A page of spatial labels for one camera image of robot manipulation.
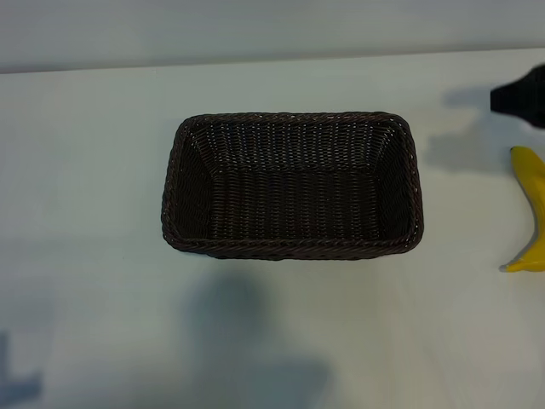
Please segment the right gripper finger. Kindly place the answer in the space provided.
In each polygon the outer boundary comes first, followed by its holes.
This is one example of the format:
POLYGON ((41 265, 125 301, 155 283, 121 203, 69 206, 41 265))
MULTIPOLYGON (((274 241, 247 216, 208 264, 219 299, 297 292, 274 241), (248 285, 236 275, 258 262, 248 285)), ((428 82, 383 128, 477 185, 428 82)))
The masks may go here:
POLYGON ((522 78, 510 84, 494 88, 490 94, 494 97, 530 97, 544 93, 544 65, 533 67, 522 78))
POLYGON ((534 101, 492 95, 490 110, 497 114, 522 119, 535 128, 544 128, 544 106, 534 101))

